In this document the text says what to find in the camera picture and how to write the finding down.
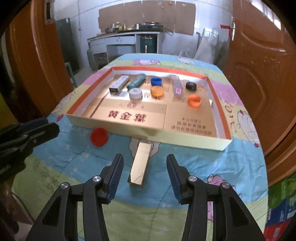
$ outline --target blue bottle cap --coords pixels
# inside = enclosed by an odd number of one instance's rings
[[[151,82],[152,86],[155,86],[155,85],[161,86],[163,81],[161,78],[153,77],[153,78],[151,78],[150,82]]]

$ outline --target red bottle cap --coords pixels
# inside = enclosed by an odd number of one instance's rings
[[[91,133],[90,140],[95,146],[103,146],[108,141],[108,133],[104,128],[94,129]]]

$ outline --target metal screw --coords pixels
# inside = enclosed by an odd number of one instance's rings
[[[188,179],[191,182],[195,182],[197,180],[197,177],[196,176],[190,176]]]
[[[62,189],[66,189],[68,186],[69,186],[68,183],[62,183],[62,184],[61,184],[61,188],[62,188]]]
[[[101,180],[101,177],[100,176],[93,177],[93,181],[94,182],[99,182],[100,180]]]
[[[223,183],[222,183],[222,187],[224,187],[224,188],[229,188],[230,185],[229,185],[229,183],[227,183],[227,182],[223,182]]]

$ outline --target white wall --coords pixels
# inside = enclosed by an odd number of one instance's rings
[[[231,25],[232,0],[181,0],[194,3],[196,7],[193,36],[174,33],[166,34],[163,42],[163,54],[178,55],[182,49],[193,58],[197,48],[197,35],[204,28],[219,30],[220,40],[226,40],[228,31],[220,29],[220,24]],[[98,24],[99,9],[131,2],[131,0],[55,0],[55,19],[70,18],[77,57],[81,68],[88,67],[86,51],[87,39],[100,33]]]

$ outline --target orange bottle cap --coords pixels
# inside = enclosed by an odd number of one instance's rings
[[[198,108],[202,102],[202,99],[198,95],[189,95],[187,104],[191,107]]]
[[[152,86],[150,89],[150,93],[152,97],[156,97],[156,98],[161,97],[163,96],[163,87],[158,85]]]

